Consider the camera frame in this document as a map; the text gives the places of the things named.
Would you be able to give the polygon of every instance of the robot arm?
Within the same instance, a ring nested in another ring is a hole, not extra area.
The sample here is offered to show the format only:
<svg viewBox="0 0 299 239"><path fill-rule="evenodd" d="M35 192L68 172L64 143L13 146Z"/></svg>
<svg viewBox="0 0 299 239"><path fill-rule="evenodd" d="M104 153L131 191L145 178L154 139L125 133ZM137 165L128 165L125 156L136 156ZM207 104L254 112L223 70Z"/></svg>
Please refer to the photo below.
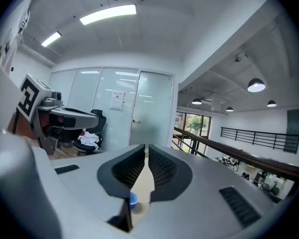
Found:
<svg viewBox="0 0 299 239"><path fill-rule="evenodd" d="M95 114L63 106L60 92L52 90L39 78L27 74L22 85L22 99L17 106L15 125L21 113L29 122L41 148L53 155L61 142L71 142L78 138L83 128L97 126ZM49 126L43 128L40 112L48 116Z"/></svg>

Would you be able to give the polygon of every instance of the tree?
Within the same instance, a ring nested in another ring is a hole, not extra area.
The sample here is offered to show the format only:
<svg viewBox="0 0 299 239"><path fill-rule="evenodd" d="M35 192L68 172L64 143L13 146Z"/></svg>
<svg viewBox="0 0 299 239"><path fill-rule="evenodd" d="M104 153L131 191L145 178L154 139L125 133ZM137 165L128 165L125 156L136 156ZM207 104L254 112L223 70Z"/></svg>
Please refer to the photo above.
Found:
<svg viewBox="0 0 299 239"><path fill-rule="evenodd" d="M195 115L188 119L187 127L192 129L200 129L201 116Z"/></svg>

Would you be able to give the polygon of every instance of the black office chair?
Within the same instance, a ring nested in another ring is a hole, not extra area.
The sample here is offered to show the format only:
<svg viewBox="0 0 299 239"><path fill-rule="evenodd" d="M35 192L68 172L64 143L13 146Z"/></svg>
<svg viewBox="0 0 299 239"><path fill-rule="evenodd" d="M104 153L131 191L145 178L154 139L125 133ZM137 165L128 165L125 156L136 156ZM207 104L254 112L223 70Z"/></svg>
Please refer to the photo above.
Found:
<svg viewBox="0 0 299 239"><path fill-rule="evenodd" d="M73 146L78 150L78 156L92 155L103 152L102 150L100 150L100 148L103 141L102 130L106 122L106 117L103 116L102 112L102 110L91 110L91 113L99 117L99 123L96 127L86 129L87 132L94 133L99 137L99 142L97 142L99 148L96 149L94 146L83 145L80 140L75 140L73 142Z"/></svg>
<svg viewBox="0 0 299 239"><path fill-rule="evenodd" d="M270 189L270 193L273 194L274 196L277 196L279 194L279 192L280 192L280 189L275 186Z"/></svg>
<svg viewBox="0 0 299 239"><path fill-rule="evenodd" d="M269 185L267 183L263 183L260 188L266 192L269 192Z"/></svg>

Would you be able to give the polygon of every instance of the black vent grille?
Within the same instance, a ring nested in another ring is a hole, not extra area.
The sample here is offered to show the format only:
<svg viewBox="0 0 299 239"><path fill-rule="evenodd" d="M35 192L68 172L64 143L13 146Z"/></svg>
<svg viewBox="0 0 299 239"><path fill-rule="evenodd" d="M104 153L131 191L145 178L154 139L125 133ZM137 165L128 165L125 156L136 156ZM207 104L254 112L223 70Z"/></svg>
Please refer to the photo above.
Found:
<svg viewBox="0 0 299 239"><path fill-rule="evenodd" d="M176 173L175 163L152 149L149 151L149 168L155 188L170 182Z"/></svg>
<svg viewBox="0 0 299 239"><path fill-rule="evenodd" d="M124 183L130 189L134 186L138 176L145 165L144 150L140 150L121 162L115 164L112 168L112 174L120 182Z"/></svg>
<svg viewBox="0 0 299 239"><path fill-rule="evenodd" d="M55 168L55 172L57 174L61 174L61 173L67 173L67 172L70 172L70 171L73 171L76 169L79 169L79 167L77 165L68 165L68 166Z"/></svg>
<svg viewBox="0 0 299 239"><path fill-rule="evenodd" d="M260 218L260 215L235 188L228 187L219 192L243 227L251 225Z"/></svg>

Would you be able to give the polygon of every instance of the railing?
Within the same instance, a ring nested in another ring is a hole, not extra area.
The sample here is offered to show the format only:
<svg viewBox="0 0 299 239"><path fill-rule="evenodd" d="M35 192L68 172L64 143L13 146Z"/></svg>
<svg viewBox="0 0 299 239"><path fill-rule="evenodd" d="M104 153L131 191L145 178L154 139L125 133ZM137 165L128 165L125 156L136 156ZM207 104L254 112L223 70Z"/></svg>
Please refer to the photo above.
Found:
<svg viewBox="0 0 299 239"><path fill-rule="evenodd" d="M182 134L182 139L180 137L178 137L176 134L173 135L173 138L176 138L178 141L180 141L182 144L185 144L186 146L188 146L190 153L194 154L194 155L201 155L202 157L206 157L203 153L201 153L200 151L197 150L198 148L198 144L199 142L196 139L191 139L191 145L186 143L184 140L184 137L187 139L190 139L190 137L187 137L185 134ZM172 142L176 145L176 147L181 150L184 151L181 146L179 146L176 142L174 142L174 140L172 140Z"/></svg>
<svg viewBox="0 0 299 239"><path fill-rule="evenodd" d="M280 149L295 154L297 153L299 144L298 134L268 133L229 127L222 127L220 136L235 141L248 142L252 145L255 144L270 147L272 149Z"/></svg>
<svg viewBox="0 0 299 239"><path fill-rule="evenodd" d="M177 132L180 132L181 135L186 135L187 137L192 139L193 142L196 141L196 144L193 144L192 146L190 146L191 153L193 153L193 154L198 153L199 155L206 157L204 154L199 153L199 151L197 151L197 149L195 149L195 146L197 146L197 143L201 142L201 143L203 143L215 150L218 150L228 156L231 156L238 160L241 160L241 161L245 162L246 164L255 166L264 171L276 174L278 176L284 177L286 179L289 179L289 180L292 180L295 182L299 181L299 167L297 167L297 166L281 163L279 161L272 160L272 159L257 157L257 156L251 155L245 151L238 150L234 147L231 147L231 146L219 143L219 142L215 142L215 141L209 140L209 139L201 137L201 136L196 136L192 133L189 133L189 132L179 129L177 127L175 127L174 129Z"/></svg>

